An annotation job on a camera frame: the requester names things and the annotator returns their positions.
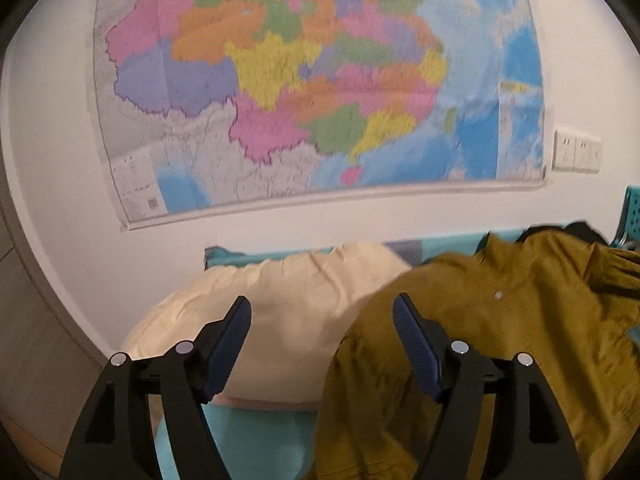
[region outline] clothing pile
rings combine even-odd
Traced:
[[[533,355],[574,436],[585,476],[600,480],[640,424],[640,254],[542,230],[510,244],[488,235],[475,256],[446,253],[377,293],[330,365],[308,480],[409,480],[440,407],[417,386],[392,323],[401,292],[423,317],[480,353]],[[489,443],[488,397],[469,480]]]
[[[516,243],[489,234],[473,256],[443,253],[414,268],[376,244],[213,267],[153,309],[124,349],[162,354],[247,296],[252,327],[214,398],[226,406],[205,408],[234,480],[410,480],[440,406],[418,388],[393,325],[402,292],[481,354],[535,358],[586,480],[605,478],[621,456],[637,460],[640,357],[628,331],[640,321],[640,254],[610,248],[583,223],[532,228]],[[488,449],[485,397],[468,480],[481,477]],[[317,417],[292,413],[311,409]],[[177,478],[165,426],[156,447],[163,477]]]

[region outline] electrical outlet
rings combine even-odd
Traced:
[[[568,132],[556,132],[554,148],[554,168],[572,170],[575,158],[575,135]]]
[[[587,171],[590,167],[591,141],[575,139],[574,170]]]
[[[595,173],[600,171],[602,167],[602,141],[592,140],[591,149],[589,150],[589,171]]]

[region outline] blue gripper pad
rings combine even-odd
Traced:
[[[626,200],[626,235],[632,240],[640,240],[640,187],[629,187]]]
[[[242,345],[251,327],[251,303],[247,298],[238,298],[225,318],[222,333],[209,358],[209,375],[204,393],[213,397],[225,388],[236,364]]]
[[[428,396],[436,399],[440,396],[440,361],[420,323],[420,314],[412,304],[407,303],[402,296],[394,300],[393,320],[396,332],[400,337],[420,389]]]

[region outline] cream pillowcase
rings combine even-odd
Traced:
[[[151,310],[122,349],[132,359],[162,355],[245,296],[252,325],[223,395],[319,402],[331,358],[366,299],[409,268],[387,247],[361,243],[240,269],[213,267]]]

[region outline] white wall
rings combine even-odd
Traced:
[[[2,145],[26,235],[55,291],[106,353],[155,303],[202,272],[203,249],[311,248],[586,218],[612,237],[640,183],[640,56],[602,0],[534,0],[556,123],[604,140],[597,175],[538,190],[297,205],[122,232],[86,110],[95,0],[41,0],[2,78]]]

